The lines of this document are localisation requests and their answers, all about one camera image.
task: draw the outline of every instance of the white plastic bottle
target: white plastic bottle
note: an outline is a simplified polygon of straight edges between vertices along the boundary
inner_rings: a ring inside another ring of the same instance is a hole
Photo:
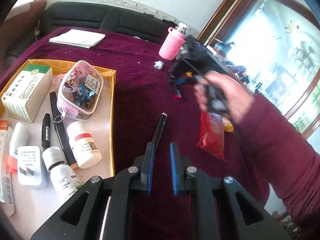
[[[55,190],[63,200],[67,200],[82,186],[81,181],[67,164],[62,150],[58,147],[46,149],[42,158]]]
[[[69,144],[81,169],[90,168],[101,161],[102,156],[82,122],[73,122],[67,128]]]

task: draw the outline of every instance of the wooden cabinet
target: wooden cabinet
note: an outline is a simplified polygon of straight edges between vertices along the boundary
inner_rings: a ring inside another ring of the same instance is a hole
[[[198,39],[227,58],[308,138],[320,124],[320,26],[296,0],[224,0]]]

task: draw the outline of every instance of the cardboard box tray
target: cardboard box tray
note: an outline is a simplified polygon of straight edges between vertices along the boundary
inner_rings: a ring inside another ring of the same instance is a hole
[[[6,92],[9,85],[13,82],[20,71],[29,63],[48,65],[52,67],[53,75],[66,73],[75,62],[49,60],[49,59],[30,59],[26,61],[21,68],[9,80],[0,96]],[[92,114],[85,126],[92,134],[93,139],[101,152],[102,160],[95,166],[88,169],[78,169],[76,174],[83,181],[86,182],[94,175],[100,175],[102,178],[114,176],[114,160],[112,150],[112,120],[113,120],[113,99],[114,87],[116,81],[116,71],[94,66],[104,78],[104,86],[101,93],[101,99],[97,105],[97,109]],[[49,113],[52,120],[52,112],[50,106],[49,93],[54,91],[52,86],[46,95],[34,123],[22,122],[30,131],[30,137],[27,142],[28,145],[37,145],[41,147],[41,128],[42,120],[45,113]],[[2,120],[9,120],[9,126],[14,129],[17,119],[8,117],[4,111],[4,106],[0,102],[0,115]],[[64,120],[65,127],[74,120],[66,118]],[[56,132],[51,126],[51,146],[59,145],[59,140]],[[17,174],[12,174],[12,190],[13,200],[15,205],[15,212],[9,218],[11,223],[21,234],[21,236],[28,240],[32,234],[63,204],[58,194],[56,193],[48,174],[48,186],[46,188],[31,188],[20,185]]]

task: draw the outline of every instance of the white box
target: white box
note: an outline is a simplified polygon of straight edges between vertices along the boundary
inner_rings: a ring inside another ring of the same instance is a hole
[[[2,95],[2,103],[10,117],[33,122],[52,85],[52,68],[28,64]]]

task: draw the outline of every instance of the maroon blanket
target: maroon blanket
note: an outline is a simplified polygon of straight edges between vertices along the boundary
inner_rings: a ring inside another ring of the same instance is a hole
[[[65,33],[60,28],[27,49],[1,77],[1,82],[27,59],[85,60],[92,65],[115,69],[114,158],[116,172],[133,164],[145,152],[162,112],[168,114],[155,156],[151,197],[135,199],[133,237],[135,239],[191,239],[190,199],[173,196],[169,144],[176,141],[180,154],[209,175],[233,176],[262,205],[269,187],[245,159],[236,133],[225,133],[225,158],[221,161],[196,147],[199,141],[200,110],[192,86],[181,86],[182,99],[174,99],[167,71],[172,63],[161,59],[160,45],[117,33],[90,49],[49,43],[49,37]],[[164,67],[153,67],[157,60]]]

